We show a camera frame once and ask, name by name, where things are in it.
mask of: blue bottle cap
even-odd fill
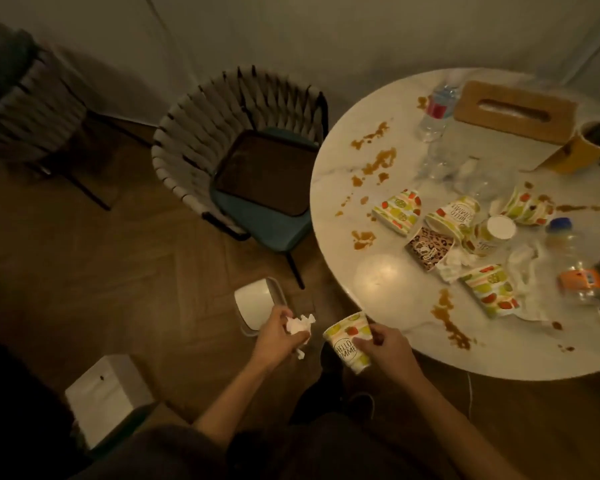
[[[546,227],[547,232],[558,232],[561,230],[571,230],[573,225],[571,225],[571,219],[568,217],[558,217],[551,222]]]

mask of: hand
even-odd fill
[[[353,345],[369,355],[380,369],[397,384],[410,387],[424,375],[409,341],[397,328],[389,328],[379,323],[369,325],[373,340],[353,338]]]
[[[293,316],[294,313],[286,306],[273,307],[269,320],[260,327],[256,347],[249,361],[252,365],[264,368],[265,372],[271,372],[293,350],[311,337],[308,331],[300,331],[294,335],[287,333],[287,318]]]

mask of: forearm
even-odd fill
[[[266,376],[266,368],[249,362],[198,418],[193,427],[213,443],[226,449],[247,406]]]
[[[522,480],[525,477],[480,434],[423,376],[401,386],[429,423],[456,466],[471,480]]]

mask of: white box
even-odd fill
[[[89,449],[155,403],[129,355],[105,355],[64,392]]]

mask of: person's left hand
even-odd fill
[[[250,363],[264,368],[265,372],[271,372],[293,350],[311,337],[308,331],[300,331],[294,335],[287,333],[285,329],[287,318],[293,316],[294,313],[286,306],[273,307],[269,320],[260,327]]]

